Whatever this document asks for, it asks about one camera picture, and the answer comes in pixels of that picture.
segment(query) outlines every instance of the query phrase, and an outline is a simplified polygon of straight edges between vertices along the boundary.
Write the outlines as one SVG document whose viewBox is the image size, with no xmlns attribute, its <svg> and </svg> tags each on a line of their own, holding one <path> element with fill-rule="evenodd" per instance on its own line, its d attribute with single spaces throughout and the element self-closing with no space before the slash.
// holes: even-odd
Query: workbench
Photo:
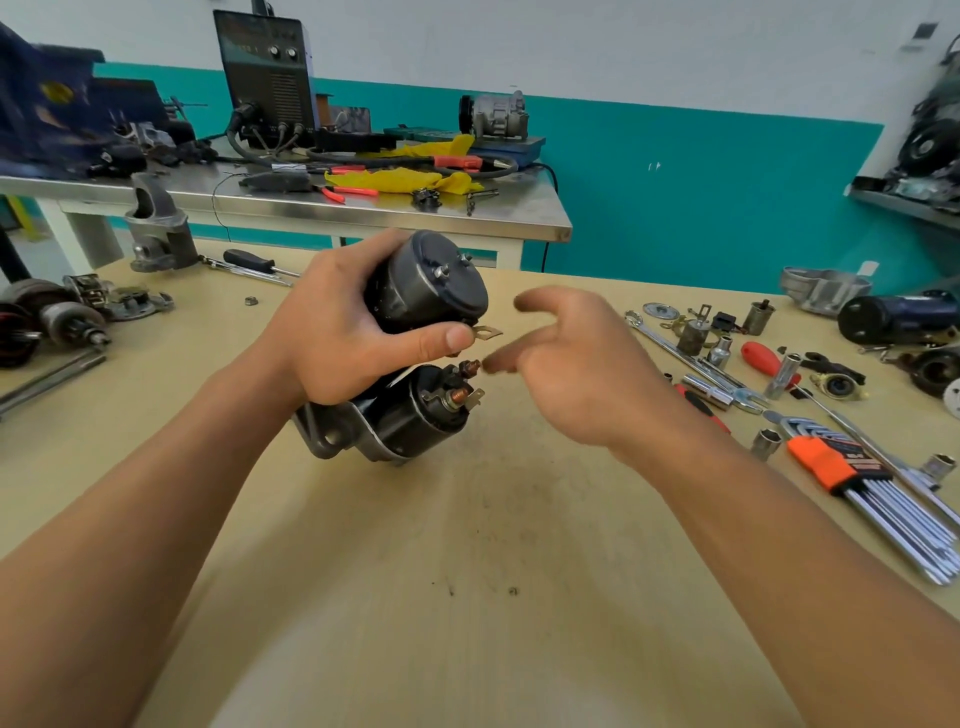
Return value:
<svg viewBox="0 0 960 728">
<path fill-rule="evenodd" d="M 442 205 L 436 211 L 418 210 L 410 195 L 396 194 L 347 195 L 347 203 L 337 205 L 319 192 L 250 192 L 240 186 L 248 171 L 245 165 L 183 164 L 157 169 L 164 188 L 191 223 L 329 235 L 334 247 L 384 228 L 427 229 L 444 233 L 461 248 L 491 253 L 497 268 L 519 270 L 524 240 L 566 243 L 572 232 L 553 185 L 536 171 L 484 182 L 487 189 L 498 189 L 499 195 L 478 198 L 473 214 L 467 215 L 463 195 L 442 193 Z M 0 194 L 36 198 L 75 275 L 122 257 L 108 218 L 123 217 L 134 207 L 129 181 L 0 176 Z"/>
<path fill-rule="evenodd" d="M 219 255 L 225 246 L 200 247 Z M 274 255 L 292 270 L 310 257 Z M 166 291 L 177 308 L 113 325 L 105 364 L 0 425 L 0 553 L 173 417 L 253 341 L 287 292 L 200 266 L 142 276 L 118 261 L 101 275 Z M 491 306 L 481 323 L 506 336 L 478 342 L 469 351 L 478 357 L 549 321 L 512 307 L 516 293 L 544 283 L 597 291 L 618 310 L 711 303 L 742 318 L 757 300 L 651 283 L 482 275 Z M 259 305 L 244 305 L 251 295 Z M 903 372 L 858 355 L 832 321 L 773 301 L 778 311 L 760 341 L 821 352 L 867 376 L 871 397 L 837 409 L 911 464 L 936 451 L 960 455 L 960 421 L 942 404 Z M 745 340 L 734 336 L 729 371 L 762 390 L 766 377 L 737 353 Z M 663 371 L 684 372 L 645 346 Z M 0 373 L 0 390 L 53 360 L 38 356 Z M 518 377 L 476 383 L 487 395 L 465 431 L 400 468 L 355 450 L 318 460 L 292 424 L 284 427 L 210 553 L 138 726 L 801 725 L 658 494 L 604 450 L 554 431 Z M 777 409 L 824 421 L 788 396 Z M 747 446 L 767 426 L 740 410 L 720 416 Z M 698 444 L 688 446 L 696 457 Z M 770 465 L 960 615 L 960 584 L 928 586 L 786 448 Z M 960 509 L 958 478 L 941 495 Z"/>
</svg>

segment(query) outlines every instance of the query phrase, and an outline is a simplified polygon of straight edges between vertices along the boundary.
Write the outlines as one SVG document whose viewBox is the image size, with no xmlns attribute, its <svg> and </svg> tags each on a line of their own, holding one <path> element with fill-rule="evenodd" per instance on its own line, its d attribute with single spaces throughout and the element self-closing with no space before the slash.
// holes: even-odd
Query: metal shelf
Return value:
<svg viewBox="0 0 960 728">
<path fill-rule="evenodd" d="M 951 230 L 960 231 L 960 215 L 949 215 L 940 210 L 933 209 L 924 203 L 918 203 L 914 200 L 907 200 L 897 195 L 890 195 L 886 192 L 870 192 L 865 189 L 851 189 L 850 196 L 855 200 L 877 207 L 899 212 L 901 215 L 909 215 L 918 220 L 925 220 L 928 223 L 939 225 Z"/>
</svg>

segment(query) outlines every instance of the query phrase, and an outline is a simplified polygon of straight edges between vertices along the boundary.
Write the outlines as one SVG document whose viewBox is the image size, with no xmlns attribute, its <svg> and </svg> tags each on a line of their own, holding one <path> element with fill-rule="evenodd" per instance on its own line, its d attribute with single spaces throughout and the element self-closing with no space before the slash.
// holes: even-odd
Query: black-handled screwdriver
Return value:
<svg viewBox="0 0 960 728">
<path fill-rule="evenodd" d="M 247 268 L 251 271 L 256 271 L 257 273 L 268 273 L 272 275 L 279 276 L 290 276 L 291 278 L 298 279 L 300 277 L 299 273 L 294 273 L 293 271 L 285 271 L 282 268 L 276 267 L 275 260 L 267 260 L 262 258 L 259 255 L 254 255 L 248 251 L 239 251 L 236 248 L 230 248 L 224 251 L 224 260 L 227 263 L 232 263 L 233 265 L 239 265 L 241 268 Z"/>
</svg>

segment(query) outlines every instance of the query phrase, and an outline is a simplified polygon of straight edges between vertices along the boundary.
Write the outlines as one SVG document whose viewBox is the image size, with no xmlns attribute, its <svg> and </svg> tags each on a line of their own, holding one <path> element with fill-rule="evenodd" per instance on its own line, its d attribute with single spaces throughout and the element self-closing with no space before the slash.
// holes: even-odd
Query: combination wrench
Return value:
<svg viewBox="0 0 960 728">
<path fill-rule="evenodd" d="M 627 322 L 627 326 L 635 328 L 661 349 L 672 353 L 708 383 L 728 392 L 731 397 L 733 397 L 733 403 L 740 409 L 755 415 L 763 411 L 767 400 L 759 392 L 755 392 L 747 387 L 731 386 L 730 382 L 725 378 L 715 375 L 710 368 L 703 366 L 703 363 L 699 359 L 695 359 L 681 352 L 674 344 L 671 344 L 666 339 L 661 338 L 658 333 L 647 328 L 643 324 L 643 317 L 636 311 L 627 311 L 623 315 L 623 320 Z"/>
</svg>

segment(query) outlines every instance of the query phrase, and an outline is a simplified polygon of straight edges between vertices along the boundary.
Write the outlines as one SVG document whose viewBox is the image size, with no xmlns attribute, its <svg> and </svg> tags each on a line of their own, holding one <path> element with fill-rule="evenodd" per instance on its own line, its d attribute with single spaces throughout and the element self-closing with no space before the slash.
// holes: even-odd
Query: hand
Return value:
<svg viewBox="0 0 960 728">
<path fill-rule="evenodd" d="M 484 369 L 519 372 L 540 412 L 567 437 L 628 447 L 628 430 L 640 415 L 683 402 L 602 297 L 548 285 L 521 293 L 514 306 L 548 311 L 557 322 L 498 349 Z"/>
<path fill-rule="evenodd" d="M 261 342 L 282 358 L 305 399 L 338 404 L 383 375 L 473 344 L 473 330 L 466 324 L 384 333 L 364 305 L 363 291 L 373 269 L 409 237 L 409 232 L 385 230 L 318 253 L 267 325 Z"/>
</svg>

